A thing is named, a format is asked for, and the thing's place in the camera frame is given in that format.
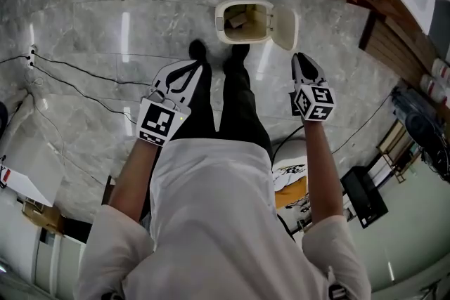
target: white shirt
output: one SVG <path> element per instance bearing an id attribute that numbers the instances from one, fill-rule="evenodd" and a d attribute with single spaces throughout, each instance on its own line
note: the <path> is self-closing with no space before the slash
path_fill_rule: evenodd
<path id="1" fill-rule="evenodd" d="M 303 237 L 303 252 L 276 218 L 266 151 L 217 139 L 164 147 L 150 182 L 150 235 L 101 208 L 80 266 L 75 298 L 328 299 L 336 279 L 370 299 L 347 222 L 333 216 Z"/>

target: trash bin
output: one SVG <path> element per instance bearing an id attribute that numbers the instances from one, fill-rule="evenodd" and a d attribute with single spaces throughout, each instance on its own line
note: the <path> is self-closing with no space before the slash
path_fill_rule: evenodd
<path id="1" fill-rule="evenodd" d="M 217 36 L 228 44 L 256 44 L 272 39 L 290 51 L 297 45 L 298 15 L 265 0 L 228 0 L 216 7 Z"/>

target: black pants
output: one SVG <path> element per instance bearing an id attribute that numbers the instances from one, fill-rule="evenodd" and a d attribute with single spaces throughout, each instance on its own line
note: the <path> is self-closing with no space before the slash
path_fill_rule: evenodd
<path id="1" fill-rule="evenodd" d="M 266 149 L 272 158 L 270 138 L 256 113 L 255 95 L 250 90 L 250 78 L 243 65 L 225 73 L 224 110 L 220 130 L 216 132 L 210 104 L 211 66 L 203 72 L 189 107 L 191 115 L 181 125 L 172 140 L 186 138 L 216 138 L 254 143 Z"/>

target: bottle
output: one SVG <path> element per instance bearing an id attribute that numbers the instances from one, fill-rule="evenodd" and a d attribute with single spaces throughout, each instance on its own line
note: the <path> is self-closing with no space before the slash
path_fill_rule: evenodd
<path id="1" fill-rule="evenodd" d="M 420 79 L 420 88 L 436 103 L 445 103 L 445 90 L 430 75 L 424 74 Z"/>
<path id="2" fill-rule="evenodd" d="M 431 74 L 444 87 L 450 86 L 450 67 L 439 58 L 433 62 Z"/>

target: toilet lid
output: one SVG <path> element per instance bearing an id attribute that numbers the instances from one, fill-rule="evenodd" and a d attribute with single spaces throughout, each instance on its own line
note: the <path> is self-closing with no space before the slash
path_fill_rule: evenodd
<path id="1" fill-rule="evenodd" d="M 285 6 L 274 6 L 270 23 L 270 35 L 274 43 L 291 51 L 297 46 L 298 15 L 293 9 Z"/>

